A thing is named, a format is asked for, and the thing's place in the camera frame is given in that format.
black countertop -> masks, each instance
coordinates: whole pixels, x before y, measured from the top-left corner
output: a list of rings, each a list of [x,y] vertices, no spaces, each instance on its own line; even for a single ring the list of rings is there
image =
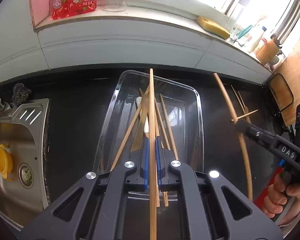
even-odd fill
[[[107,70],[106,74],[103,70],[95,70],[92,76],[97,79],[87,79],[86,76],[83,78],[84,75],[77,75],[78,79],[72,76],[68,81],[58,81],[58,78],[51,78],[53,77],[51,75],[23,79],[24,84],[32,89],[31,99],[51,99],[45,169],[50,201],[54,201],[80,177],[92,170],[108,105],[119,76],[124,70]],[[225,100],[213,77],[210,74],[185,74],[183,71],[171,73],[169,70],[154,70],[154,73],[192,86],[199,92],[204,130],[204,171],[218,170],[246,195],[245,169],[237,134],[233,123],[230,122],[231,116]],[[258,112],[250,115],[251,122],[273,132],[272,120],[261,86],[230,78],[221,79],[226,84],[237,114],[243,113],[230,84],[240,91],[250,111],[258,109]],[[11,85],[13,84],[0,87],[1,92],[5,92],[3,95],[6,98],[11,95],[8,89]],[[268,151],[252,141],[246,140],[246,143],[255,199],[267,184],[276,165],[274,156]],[[159,239],[179,239],[179,229],[174,230],[173,234],[170,231],[171,227],[174,227],[172,226],[174,222],[178,223],[178,209],[173,208],[176,204],[177,202],[171,203],[169,208],[160,208],[158,211]],[[149,238],[148,209],[148,201],[128,200],[124,239]],[[142,217],[136,216],[136,213],[142,214]],[[138,228],[138,233],[127,229],[130,227]]]

transparent glass tray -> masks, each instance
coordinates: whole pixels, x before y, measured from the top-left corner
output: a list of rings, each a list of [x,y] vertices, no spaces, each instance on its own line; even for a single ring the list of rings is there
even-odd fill
[[[137,110],[136,98],[140,96],[139,88],[145,92],[148,85],[149,74],[146,73],[128,70],[120,76],[99,138],[93,168],[98,174],[110,171],[122,139]],[[189,164],[195,171],[203,172],[203,125],[198,92],[187,85],[154,76],[154,93],[165,126],[159,98],[160,94],[163,96],[179,160]],[[138,119],[118,163],[129,159],[137,126]]]

sink drain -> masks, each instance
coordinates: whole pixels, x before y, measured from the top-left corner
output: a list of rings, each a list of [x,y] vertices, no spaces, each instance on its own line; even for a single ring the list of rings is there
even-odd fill
[[[19,181],[23,187],[29,189],[33,186],[33,173],[26,163],[21,163],[18,167]]]

window sill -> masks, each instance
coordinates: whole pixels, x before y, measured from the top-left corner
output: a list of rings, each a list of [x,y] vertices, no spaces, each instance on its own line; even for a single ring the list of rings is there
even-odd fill
[[[207,38],[208,40],[218,41],[222,44],[225,44],[228,47],[231,47],[232,49],[235,49],[243,54],[246,54],[255,62],[257,62],[262,68],[265,68],[263,65],[261,65],[261,63],[258,61],[258,59],[255,57],[253,53],[249,54],[246,50],[244,50],[244,47],[241,48],[237,44],[231,44],[228,41],[225,41],[224,39],[220,38],[219,36],[205,31],[204,29],[201,28],[199,24],[197,24],[196,21],[175,14],[157,11],[153,9],[128,7],[125,11],[110,12],[110,11],[102,11],[101,8],[98,7],[97,10],[94,12],[63,18],[59,20],[52,20],[50,17],[47,17],[45,20],[43,20],[42,23],[40,23],[35,28],[35,32],[40,32],[46,28],[50,28],[50,27],[54,27],[66,23],[88,21],[88,20],[101,20],[101,19],[144,21],[144,22],[158,23],[158,24],[184,29],[199,34]]]

human hand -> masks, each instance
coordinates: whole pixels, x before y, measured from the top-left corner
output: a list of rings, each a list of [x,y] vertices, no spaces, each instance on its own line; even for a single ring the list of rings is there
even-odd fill
[[[273,218],[275,214],[282,212],[282,205],[287,202],[287,197],[282,193],[285,189],[286,186],[280,174],[277,174],[274,178],[274,183],[268,188],[268,195],[264,198],[261,208],[269,218]],[[280,225],[290,223],[300,212],[300,183],[289,185],[286,194],[296,197],[296,200],[285,217],[281,220]]]

